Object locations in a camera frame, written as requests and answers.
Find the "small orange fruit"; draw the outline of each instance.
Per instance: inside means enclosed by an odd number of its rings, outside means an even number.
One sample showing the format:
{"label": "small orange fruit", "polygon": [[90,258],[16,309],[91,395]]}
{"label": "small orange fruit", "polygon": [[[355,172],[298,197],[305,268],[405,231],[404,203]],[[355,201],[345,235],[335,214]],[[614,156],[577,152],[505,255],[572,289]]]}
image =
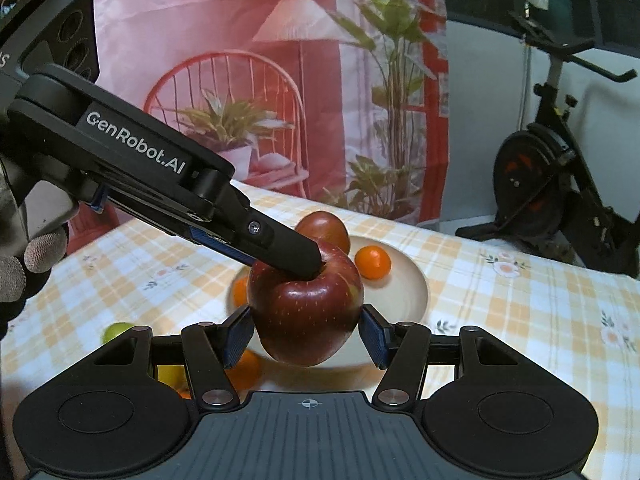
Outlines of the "small orange fruit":
{"label": "small orange fruit", "polygon": [[234,281],[232,292],[234,296],[234,305],[236,307],[243,306],[249,301],[246,296],[246,282],[248,279],[249,276],[244,275]]}
{"label": "small orange fruit", "polygon": [[245,350],[236,366],[225,371],[236,391],[241,392],[249,390],[257,383],[262,375],[262,365],[256,354]]}
{"label": "small orange fruit", "polygon": [[383,248],[375,245],[361,248],[354,262],[362,277],[368,280],[381,280],[391,272],[391,258]]}

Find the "exercise bike frame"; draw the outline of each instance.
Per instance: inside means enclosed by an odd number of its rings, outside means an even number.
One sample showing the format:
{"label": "exercise bike frame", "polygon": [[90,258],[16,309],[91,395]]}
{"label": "exercise bike frame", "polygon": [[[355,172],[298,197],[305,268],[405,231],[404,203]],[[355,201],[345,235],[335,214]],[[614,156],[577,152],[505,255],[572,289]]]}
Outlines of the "exercise bike frame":
{"label": "exercise bike frame", "polygon": [[[578,52],[592,48],[593,40],[573,45],[558,44],[553,40],[551,33],[537,23],[513,13],[512,16],[518,28],[524,31],[525,42],[550,56],[546,82],[543,85],[534,86],[534,93],[540,97],[540,104],[535,122],[527,125],[527,131],[545,143],[548,142],[548,138],[553,139],[561,151],[551,160],[540,177],[530,183],[529,189],[523,193],[526,199],[518,206],[507,211],[498,208],[493,222],[460,228],[456,231],[456,235],[478,241],[510,235],[535,246],[536,240],[519,237],[516,230],[511,229],[513,221],[549,183],[558,178],[561,173],[567,173],[573,176],[577,189],[566,190],[558,231],[562,232],[587,268],[636,277],[639,273],[640,213],[636,221],[631,223],[617,215],[612,208],[603,205],[580,146],[567,124],[569,108],[564,113],[560,112],[556,101],[562,66],[565,62],[574,62],[618,83],[630,81],[638,74],[635,70],[629,70],[624,74],[615,75],[575,56]],[[567,104],[575,107],[577,100],[567,96]]]}

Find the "table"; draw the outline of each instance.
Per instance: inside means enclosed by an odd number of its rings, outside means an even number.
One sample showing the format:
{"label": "table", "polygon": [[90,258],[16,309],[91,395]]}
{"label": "table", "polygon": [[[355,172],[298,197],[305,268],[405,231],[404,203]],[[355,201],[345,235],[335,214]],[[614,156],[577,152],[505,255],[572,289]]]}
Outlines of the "table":
{"label": "table", "polygon": [[[441,334],[481,326],[576,388],[600,420],[585,475],[640,478],[639,282],[234,184],[254,207],[285,224],[329,209],[350,233],[410,256],[430,286],[425,325]],[[30,391],[98,348],[112,322],[146,324],[156,335],[201,320],[221,322],[239,268],[138,220],[66,258],[2,342],[4,420],[10,422]],[[371,367],[333,380],[342,386],[354,381],[370,395],[379,379]],[[451,379],[450,368],[430,368],[423,396]],[[279,381],[284,379],[270,375],[262,387],[273,389]],[[24,472],[21,459],[15,460]]]}

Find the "logo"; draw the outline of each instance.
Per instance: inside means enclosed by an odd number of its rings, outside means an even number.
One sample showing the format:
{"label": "logo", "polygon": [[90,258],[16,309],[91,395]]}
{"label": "logo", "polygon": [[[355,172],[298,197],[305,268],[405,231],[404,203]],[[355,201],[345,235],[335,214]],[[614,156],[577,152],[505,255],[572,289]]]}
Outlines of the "logo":
{"label": "logo", "polygon": [[142,155],[146,155],[149,159],[154,160],[160,166],[164,166],[165,168],[170,168],[174,171],[174,173],[180,174],[185,167],[185,162],[180,162],[178,157],[174,156],[174,158],[169,159],[166,156],[164,150],[158,150],[157,148],[153,148],[149,146],[144,137],[137,138],[131,135],[131,132],[126,128],[120,128],[115,124],[111,124],[109,121],[100,118],[100,112],[91,112],[86,117],[86,122],[90,126],[94,128],[98,128],[101,132],[106,134],[110,134],[111,137],[114,137],[114,140],[119,140],[125,146],[128,146],[132,150],[136,150],[138,153]]}
{"label": "logo", "polygon": [[322,404],[322,402],[318,402],[317,400],[309,397],[308,399],[305,399],[302,402],[299,402],[299,404],[302,404],[305,408],[311,410],[312,408],[315,408],[318,404]]}

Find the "lamp shade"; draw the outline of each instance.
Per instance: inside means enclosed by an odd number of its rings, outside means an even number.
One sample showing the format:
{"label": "lamp shade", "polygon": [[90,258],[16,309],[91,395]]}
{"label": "lamp shade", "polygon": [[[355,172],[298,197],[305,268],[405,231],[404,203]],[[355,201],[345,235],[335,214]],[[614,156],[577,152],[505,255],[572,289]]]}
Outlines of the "lamp shade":
{"label": "lamp shade", "polygon": [[280,0],[254,36],[254,41],[309,40],[353,38],[315,0]]}

